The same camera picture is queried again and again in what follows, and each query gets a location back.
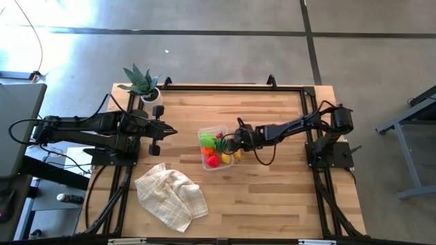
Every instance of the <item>bottle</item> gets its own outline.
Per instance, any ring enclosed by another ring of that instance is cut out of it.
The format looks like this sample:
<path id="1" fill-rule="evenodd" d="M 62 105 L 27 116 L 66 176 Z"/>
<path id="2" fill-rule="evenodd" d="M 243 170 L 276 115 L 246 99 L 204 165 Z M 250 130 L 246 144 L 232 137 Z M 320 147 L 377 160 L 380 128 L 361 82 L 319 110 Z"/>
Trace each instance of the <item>bottle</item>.
<path id="1" fill-rule="evenodd" d="M 57 195 L 56 199 L 63 203 L 75 203 L 75 204 L 82 204 L 84 201 L 83 197 L 68 194 L 68 193 L 61 193 Z"/>

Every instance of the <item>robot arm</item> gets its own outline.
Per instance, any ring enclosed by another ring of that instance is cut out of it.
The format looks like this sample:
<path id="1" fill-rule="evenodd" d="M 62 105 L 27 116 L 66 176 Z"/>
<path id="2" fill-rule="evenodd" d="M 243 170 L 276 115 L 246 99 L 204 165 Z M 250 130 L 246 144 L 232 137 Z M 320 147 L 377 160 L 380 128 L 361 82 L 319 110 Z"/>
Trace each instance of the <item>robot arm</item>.
<path id="1" fill-rule="evenodd" d="M 238 118 L 239 128 L 234 132 L 234 139 L 228 140 L 228 150 L 234 152 L 239 148 L 244 151 L 261 149 L 264 146 L 274 146 L 291 135 L 321 129 L 326 132 L 326 135 L 316 141 L 316 151 L 320 153 L 323 149 L 333 145 L 341 135 L 353 130 L 351 112 L 342 105 L 331 106 L 321 112 L 318 110 L 282 125 L 262 125 L 255 129 Z M 322 115 L 327 113 L 331 114 L 330 125 L 321 119 Z"/>
<path id="2" fill-rule="evenodd" d="M 38 144 L 44 145 L 68 141 L 95 146 L 95 149 L 86 150 L 93 156 L 107 152 L 128 157 L 136 153 L 139 137 L 150 137 L 153 138 L 151 154 L 159 155 L 157 140 L 162 140 L 177 131 L 159 120 L 164 113 L 163 106 L 155 111 L 160 112 L 155 120 L 148 119 L 148 114 L 142 110 L 133 110 L 130 113 L 104 112 L 89 118 L 47 116 L 36 124 L 33 138 Z"/>

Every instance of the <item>potted plant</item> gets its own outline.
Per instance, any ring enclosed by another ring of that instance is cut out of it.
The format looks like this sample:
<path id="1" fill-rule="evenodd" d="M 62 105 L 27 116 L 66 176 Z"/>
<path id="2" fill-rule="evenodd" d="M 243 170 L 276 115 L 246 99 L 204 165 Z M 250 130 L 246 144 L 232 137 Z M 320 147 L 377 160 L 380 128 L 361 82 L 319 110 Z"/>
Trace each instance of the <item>potted plant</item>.
<path id="1" fill-rule="evenodd" d="M 155 105 L 162 105 L 164 103 L 164 98 L 162 98 L 161 91 L 156 87 L 160 76 L 151 78 L 149 71 L 150 69 L 147 70 L 147 73 L 144 76 L 135 64 L 131 71 L 124 68 L 124 72 L 132 85 L 125 86 L 120 84 L 118 87 L 124 90 L 129 90 L 135 95 L 139 95 L 142 102 L 144 102 L 144 106 L 152 109 Z"/>

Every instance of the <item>toy fruit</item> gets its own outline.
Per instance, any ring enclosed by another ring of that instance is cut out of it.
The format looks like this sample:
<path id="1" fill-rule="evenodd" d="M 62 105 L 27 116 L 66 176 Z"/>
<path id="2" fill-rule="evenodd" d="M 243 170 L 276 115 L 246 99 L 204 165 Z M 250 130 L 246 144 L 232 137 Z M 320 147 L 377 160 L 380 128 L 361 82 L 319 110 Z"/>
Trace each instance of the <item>toy fruit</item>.
<path id="1" fill-rule="evenodd" d="M 227 140 L 217 139 L 217 150 L 223 152 L 227 148 Z"/>
<path id="2" fill-rule="evenodd" d="M 213 148 L 203 147 L 202 152 L 205 156 L 211 156 L 213 154 Z"/>
<path id="3" fill-rule="evenodd" d="M 240 158 L 240 150 L 237 150 L 235 153 L 233 153 L 233 157 L 236 159 Z"/>
<path id="4" fill-rule="evenodd" d="M 200 143 L 204 147 L 215 148 L 215 136 L 211 137 L 209 134 L 203 134 L 200 137 Z"/>
<path id="5" fill-rule="evenodd" d="M 212 133 L 202 133 L 201 136 L 207 136 L 207 137 L 211 137 L 214 140 L 217 139 L 217 136 L 212 134 Z"/>
<path id="6" fill-rule="evenodd" d="M 209 156 L 206 160 L 207 165 L 209 165 L 210 167 L 218 167 L 219 165 L 219 159 L 218 156 L 216 154 L 212 154 L 211 156 Z"/>
<path id="7" fill-rule="evenodd" d="M 228 163 L 230 163 L 231 160 L 232 160 L 232 158 L 230 158 L 229 155 L 221 153 L 221 161 L 223 163 L 227 163 L 228 164 Z"/>

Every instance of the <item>yellow toy fruit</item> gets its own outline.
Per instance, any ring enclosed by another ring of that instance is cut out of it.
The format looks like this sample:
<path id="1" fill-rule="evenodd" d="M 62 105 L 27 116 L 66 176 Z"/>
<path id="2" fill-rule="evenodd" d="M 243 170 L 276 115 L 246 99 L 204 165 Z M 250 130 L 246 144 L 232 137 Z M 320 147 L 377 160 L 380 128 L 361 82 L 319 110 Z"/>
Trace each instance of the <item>yellow toy fruit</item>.
<path id="1" fill-rule="evenodd" d="M 228 164 L 231 160 L 232 158 L 230 157 L 230 155 L 221 153 L 221 162 Z"/>
<path id="2" fill-rule="evenodd" d="M 238 150 L 237 152 L 233 153 L 233 157 L 236 159 L 240 158 L 240 150 Z"/>

